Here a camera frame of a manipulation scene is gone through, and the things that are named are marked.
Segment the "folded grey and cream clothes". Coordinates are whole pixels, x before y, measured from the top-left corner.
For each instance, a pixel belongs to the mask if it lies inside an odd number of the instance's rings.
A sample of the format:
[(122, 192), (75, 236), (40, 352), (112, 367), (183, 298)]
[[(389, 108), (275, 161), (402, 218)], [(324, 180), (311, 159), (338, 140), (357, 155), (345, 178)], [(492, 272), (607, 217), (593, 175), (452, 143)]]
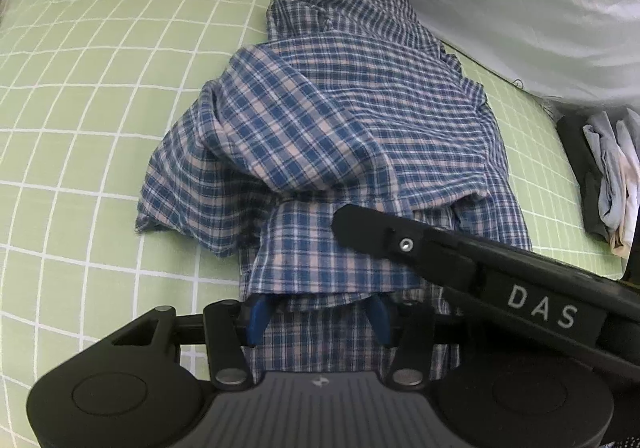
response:
[(571, 113), (556, 132), (579, 186), (585, 231), (628, 260), (639, 220), (638, 112), (627, 108), (615, 122), (607, 112)]

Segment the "green grid mat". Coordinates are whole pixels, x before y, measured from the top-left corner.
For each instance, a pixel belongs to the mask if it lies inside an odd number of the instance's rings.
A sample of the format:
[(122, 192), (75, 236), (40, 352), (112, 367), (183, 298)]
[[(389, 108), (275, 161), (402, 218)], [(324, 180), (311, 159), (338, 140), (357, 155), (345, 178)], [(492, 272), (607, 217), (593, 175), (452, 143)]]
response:
[(29, 390), (156, 306), (237, 299), (236, 257), (134, 228), (151, 155), (271, 0), (1, 0), (1, 442)]

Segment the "blue plaid shirt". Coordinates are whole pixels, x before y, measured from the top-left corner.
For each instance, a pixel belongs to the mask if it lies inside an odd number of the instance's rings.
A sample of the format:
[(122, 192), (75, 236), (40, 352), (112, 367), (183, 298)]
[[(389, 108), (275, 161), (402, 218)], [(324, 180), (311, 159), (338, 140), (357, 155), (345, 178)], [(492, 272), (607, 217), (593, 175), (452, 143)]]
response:
[(341, 247), (334, 213), (359, 205), (529, 249), (498, 123), (408, 0), (271, 0), (267, 28), (152, 153), (137, 231), (234, 255), (243, 297), (285, 296), (245, 353), (255, 376), (385, 372), (366, 298), (449, 307), (409, 268)]

